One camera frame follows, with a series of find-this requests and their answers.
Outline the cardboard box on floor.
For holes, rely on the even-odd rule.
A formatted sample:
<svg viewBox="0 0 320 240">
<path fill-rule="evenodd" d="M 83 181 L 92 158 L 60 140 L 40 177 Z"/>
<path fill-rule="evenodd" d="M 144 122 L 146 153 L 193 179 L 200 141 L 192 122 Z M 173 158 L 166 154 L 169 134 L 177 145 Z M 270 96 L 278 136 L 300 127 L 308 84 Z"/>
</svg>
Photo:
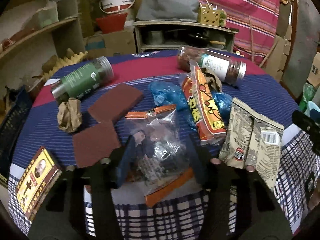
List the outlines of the cardboard box on floor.
<svg viewBox="0 0 320 240">
<path fill-rule="evenodd" d="M 84 44 L 89 59 L 136 53 L 136 40 L 133 28 L 108 34 L 96 34 L 84 38 Z"/>
</svg>

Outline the clear orange-edged plastic bag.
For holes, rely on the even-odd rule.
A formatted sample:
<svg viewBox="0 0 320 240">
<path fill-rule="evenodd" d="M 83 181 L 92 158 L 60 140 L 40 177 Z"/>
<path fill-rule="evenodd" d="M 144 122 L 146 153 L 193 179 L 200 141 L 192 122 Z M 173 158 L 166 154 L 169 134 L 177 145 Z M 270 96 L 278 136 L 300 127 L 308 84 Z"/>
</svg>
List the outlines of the clear orange-edged plastic bag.
<svg viewBox="0 0 320 240">
<path fill-rule="evenodd" d="M 152 207 L 194 177 L 180 140 L 175 105 L 125 115 L 136 141 L 134 163 L 145 203 Z"/>
</svg>

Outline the green leafy vegetables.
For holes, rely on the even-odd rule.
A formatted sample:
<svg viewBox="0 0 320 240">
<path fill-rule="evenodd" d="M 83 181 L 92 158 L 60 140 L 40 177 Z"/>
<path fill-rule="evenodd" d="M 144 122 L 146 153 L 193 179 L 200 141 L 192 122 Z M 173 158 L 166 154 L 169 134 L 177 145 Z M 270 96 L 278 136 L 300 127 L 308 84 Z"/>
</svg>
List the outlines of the green leafy vegetables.
<svg viewBox="0 0 320 240">
<path fill-rule="evenodd" d="M 225 27 L 226 26 L 227 13 L 223 9 L 220 9 L 219 12 L 220 12 L 219 26 L 220 27 Z"/>
</svg>

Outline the beige snack wrapper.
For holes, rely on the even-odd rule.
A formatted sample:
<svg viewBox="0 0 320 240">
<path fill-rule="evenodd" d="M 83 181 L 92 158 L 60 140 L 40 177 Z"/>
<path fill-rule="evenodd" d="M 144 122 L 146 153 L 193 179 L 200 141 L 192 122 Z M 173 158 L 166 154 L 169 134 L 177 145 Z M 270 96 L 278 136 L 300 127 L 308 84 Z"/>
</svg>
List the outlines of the beige snack wrapper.
<svg viewBox="0 0 320 240">
<path fill-rule="evenodd" d="M 234 97 L 219 159 L 230 167 L 257 171 L 269 189 L 276 183 L 284 126 Z"/>
</svg>

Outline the grey low shelf unit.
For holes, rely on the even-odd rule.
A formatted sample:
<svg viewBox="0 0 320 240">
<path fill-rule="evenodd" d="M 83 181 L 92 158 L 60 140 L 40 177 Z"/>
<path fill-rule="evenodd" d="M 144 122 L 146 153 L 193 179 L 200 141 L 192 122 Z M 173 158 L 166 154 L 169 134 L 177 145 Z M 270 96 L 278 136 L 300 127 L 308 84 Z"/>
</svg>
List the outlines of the grey low shelf unit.
<svg viewBox="0 0 320 240">
<path fill-rule="evenodd" d="M 133 24 L 138 52 L 175 50 L 181 46 L 232 52 L 238 29 L 196 22 L 150 20 Z"/>
</svg>

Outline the white-label spice jar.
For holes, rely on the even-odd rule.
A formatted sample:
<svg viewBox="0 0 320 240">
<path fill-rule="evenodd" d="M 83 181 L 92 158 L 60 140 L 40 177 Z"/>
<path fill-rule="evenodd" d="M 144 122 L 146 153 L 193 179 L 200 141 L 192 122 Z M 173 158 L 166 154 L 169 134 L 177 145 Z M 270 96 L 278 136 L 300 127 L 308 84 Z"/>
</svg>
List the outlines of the white-label spice jar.
<svg viewBox="0 0 320 240">
<path fill-rule="evenodd" d="M 190 60 L 194 60 L 206 73 L 214 73 L 221 82 L 233 86 L 237 86 L 246 74 L 245 62 L 205 48 L 181 46 L 177 60 L 184 71 L 190 70 Z"/>
</svg>

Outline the yellow red medicine box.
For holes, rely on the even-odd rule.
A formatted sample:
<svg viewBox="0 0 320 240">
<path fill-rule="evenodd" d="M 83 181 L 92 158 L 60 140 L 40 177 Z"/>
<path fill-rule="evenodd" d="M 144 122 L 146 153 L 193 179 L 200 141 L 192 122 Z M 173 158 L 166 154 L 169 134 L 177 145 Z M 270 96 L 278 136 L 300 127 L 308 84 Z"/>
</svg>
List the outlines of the yellow red medicine box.
<svg viewBox="0 0 320 240">
<path fill-rule="evenodd" d="M 25 217 L 32 221 L 62 170 L 53 155 L 40 147 L 22 174 L 16 197 Z"/>
</svg>

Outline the striped plaid tablecloth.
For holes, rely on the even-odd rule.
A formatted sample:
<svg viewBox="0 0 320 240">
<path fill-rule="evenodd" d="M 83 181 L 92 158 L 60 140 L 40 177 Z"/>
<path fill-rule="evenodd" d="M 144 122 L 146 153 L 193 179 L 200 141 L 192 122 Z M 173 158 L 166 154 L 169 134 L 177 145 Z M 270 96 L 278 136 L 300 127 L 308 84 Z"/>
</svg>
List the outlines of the striped plaid tablecloth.
<svg viewBox="0 0 320 240">
<path fill-rule="evenodd" d="M 23 125 L 9 217 L 27 239 L 319 239 L 319 128 L 249 63 L 227 109 L 174 51 L 108 58 L 115 80 L 76 100 L 73 133 L 52 88 Z"/>
</svg>

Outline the blue plastic bag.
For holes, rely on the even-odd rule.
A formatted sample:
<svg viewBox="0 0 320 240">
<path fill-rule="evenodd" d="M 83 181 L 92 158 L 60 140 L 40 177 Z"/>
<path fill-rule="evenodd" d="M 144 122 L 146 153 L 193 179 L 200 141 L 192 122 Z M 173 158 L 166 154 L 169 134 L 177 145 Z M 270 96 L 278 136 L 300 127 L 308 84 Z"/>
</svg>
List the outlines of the blue plastic bag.
<svg viewBox="0 0 320 240">
<path fill-rule="evenodd" d="M 177 110 L 183 113 L 184 119 L 191 129 L 196 130 L 196 125 L 191 117 L 191 113 L 187 110 L 187 100 L 180 86 L 165 81 L 153 81 L 149 83 L 148 89 L 152 93 L 156 106 L 175 104 Z M 219 93 L 214 89 L 211 89 L 211 94 L 225 126 L 228 127 L 233 98 L 229 94 Z"/>
</svg>

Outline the red plastic basin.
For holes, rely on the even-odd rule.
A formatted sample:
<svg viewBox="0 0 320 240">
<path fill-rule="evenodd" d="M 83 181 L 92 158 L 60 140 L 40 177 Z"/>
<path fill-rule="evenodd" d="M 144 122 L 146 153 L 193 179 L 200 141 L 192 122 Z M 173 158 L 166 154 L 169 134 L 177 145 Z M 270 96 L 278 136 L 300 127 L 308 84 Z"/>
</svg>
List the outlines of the red plastic basin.
<svg viewBox="0 0 320 240">
<path fill-rule="evenodd" d="M 116 31 L 122 31 L 124 29 L 126 18 L 127 12 L 109 14 L 104 17 L 96 18 L 95 21 L 102 33 L 108 34 Z"/>
</svg>

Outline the grey cushion bag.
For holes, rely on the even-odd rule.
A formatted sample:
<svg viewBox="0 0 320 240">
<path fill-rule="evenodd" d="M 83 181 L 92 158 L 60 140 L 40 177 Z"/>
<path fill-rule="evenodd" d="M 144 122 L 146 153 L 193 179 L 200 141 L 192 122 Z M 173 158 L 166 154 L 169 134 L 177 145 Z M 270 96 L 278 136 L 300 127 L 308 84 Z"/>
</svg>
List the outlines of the grey cushion bag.
<svg viewBox="0 0 320 240">
<path fill-rule="evenodd" d="M 199 0 L 142 0 L 137 19 L 197 22 L 198 10 Z"/>
</svg>

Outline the yellow utensil holder box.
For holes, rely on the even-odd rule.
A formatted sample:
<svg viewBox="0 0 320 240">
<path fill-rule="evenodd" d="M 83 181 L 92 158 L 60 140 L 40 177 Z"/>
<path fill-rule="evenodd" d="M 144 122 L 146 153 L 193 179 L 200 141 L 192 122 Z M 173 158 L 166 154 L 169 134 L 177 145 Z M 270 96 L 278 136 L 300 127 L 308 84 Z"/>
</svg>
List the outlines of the yellow utensil holder box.
<svg viewBox="0 0 320 240">
<path fill-rule="evenodd" d="M 218 10 L 217 6 L 214 7 L 208 2 L 203 3 L 199 1 L 198 23 L 218 27 L 220 24 L 220 14 L 221 10 Z"/>
</svg>

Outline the brown paper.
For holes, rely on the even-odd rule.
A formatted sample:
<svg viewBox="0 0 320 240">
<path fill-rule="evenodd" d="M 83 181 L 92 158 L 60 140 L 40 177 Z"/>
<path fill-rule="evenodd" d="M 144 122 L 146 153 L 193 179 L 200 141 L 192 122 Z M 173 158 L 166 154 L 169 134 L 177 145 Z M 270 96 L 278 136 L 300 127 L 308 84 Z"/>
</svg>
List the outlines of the brown paper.
<svg viewBox="0 0 320 240">
<path fill-rule="evenodd" d="M 69 98 L 67 102 L 59 105 L 57 114 L 58 128 L 66 133 L 75 132 L 82 124 L 80 100 Z"/>
</svg>

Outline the red striped curtain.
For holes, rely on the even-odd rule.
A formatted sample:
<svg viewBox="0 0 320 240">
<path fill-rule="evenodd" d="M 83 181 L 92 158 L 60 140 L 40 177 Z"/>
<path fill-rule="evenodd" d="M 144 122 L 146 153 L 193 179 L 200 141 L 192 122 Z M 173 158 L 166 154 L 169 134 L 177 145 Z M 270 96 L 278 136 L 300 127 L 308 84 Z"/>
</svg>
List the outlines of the red striped curtain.
<svg viewBox="0 0 320 240">
<path fill-rule="evenodd" d="M 239 30 L 235 47 L 260 64 L 271 49 L 276 34 L 279 0 L 200 0 L 227 13 L 226 26 Z"/>
</svg>

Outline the maroon scouring pad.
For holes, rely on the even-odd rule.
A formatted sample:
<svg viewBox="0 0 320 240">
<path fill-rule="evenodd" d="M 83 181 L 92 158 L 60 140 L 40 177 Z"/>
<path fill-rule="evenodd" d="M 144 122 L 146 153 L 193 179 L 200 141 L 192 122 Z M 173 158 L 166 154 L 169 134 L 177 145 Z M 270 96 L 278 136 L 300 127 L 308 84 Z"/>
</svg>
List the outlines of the maroon scouring pad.
<svg viewBox="0 0 320 240">
<path fill-rule="evenodd" d="M 92 166 L 100 159 L 109 157 L 112 151 L 120 146 L 118 135 L 110 120 L 73 135 L 74 156 L 79 168 Z"/>
<path fill-rule="evenodd" d="M 88 112 L 97 122 L 111 121 L 115 124 L 143 98 L 143 92 L 122 83 L 102 95 Z"/>
</svg>

